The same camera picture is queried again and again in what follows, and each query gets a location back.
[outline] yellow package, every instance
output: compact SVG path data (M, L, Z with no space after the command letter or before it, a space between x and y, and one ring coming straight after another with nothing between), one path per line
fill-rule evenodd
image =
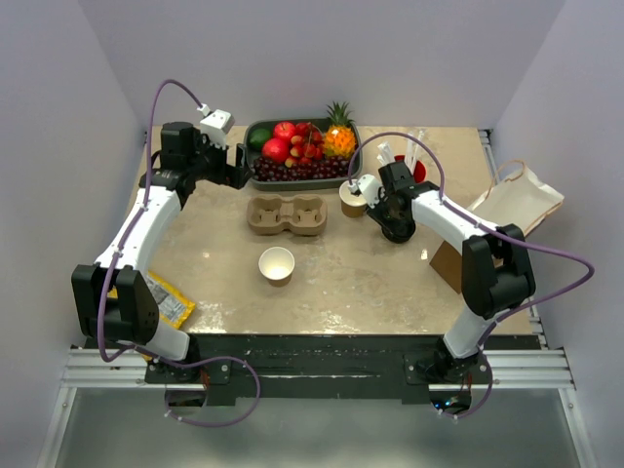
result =
M175 329L179 329L195 309L195 302L188 300L180 291L151 271L147 273L145 283L158 304L160 319ZM113 289L109 297L117 297Z

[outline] gray wall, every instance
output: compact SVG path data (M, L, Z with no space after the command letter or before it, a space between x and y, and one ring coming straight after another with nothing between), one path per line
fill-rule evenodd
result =
M122 222L142 136L73 0L0 2L0 466L34 466L69 344L69 277Z
M79 0L135 113L175 77L239 123L491 127L564 0ZM176 93L158 114L196 119Z
M604 468L622 466L624 360L624 4L567 0L494 131L498 162L524 158L565 194L533 240L586 254L594 280L541 308L550 343L564 345ZM539 288L582 274L534 254Z

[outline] wooden tabletop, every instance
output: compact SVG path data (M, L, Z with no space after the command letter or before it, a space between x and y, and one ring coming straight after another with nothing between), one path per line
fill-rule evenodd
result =
M228 136L230 161L246 127ZM402 127L358 127L361 140L379 132L418 131ZM160 147L154 129L153 150ZM406 142L388 140L395 154ZM447 194L468 206L488 188L490 176L476 129L428 128L425 143L440 158ZM364 150L362 174L377 176L376 143ZM428 179L440 181L424 157ZM418 225L409 242L387 241L367 217L347 218L337 189L309 191L329 207L328 226L318 237L285 231L257 236L246 222L246 208L258 193L251 183L242 190L199 182L180 216L166 232L150 271L163 277L197 308L182 327L188 332L243 333L444 333L463 306L461 295L429 266L442 243L438 234ZM257 262L268 248L281 246L295 258L291 282L274 288L260 275ZM524 313L497 332L530 333Z

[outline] pineapple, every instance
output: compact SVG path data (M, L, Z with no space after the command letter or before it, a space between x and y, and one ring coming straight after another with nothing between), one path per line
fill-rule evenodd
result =
M355 134L351 130L353 121L349 119L351 111L347 110L348 105L348 102L342 104L334 102L333 105L328 105L331 127L325 133L323 147L325 155L329 158L349 159L355 151Z

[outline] red cup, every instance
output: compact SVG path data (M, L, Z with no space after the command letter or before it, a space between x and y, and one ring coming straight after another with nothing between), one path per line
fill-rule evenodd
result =
M394 157L395 161L404 161L406 159L405 154L400 154ZM413 170L413 179L416 183L422 182L427 177L427 170L425 169L425 165L420 161L416 161L416 167Z

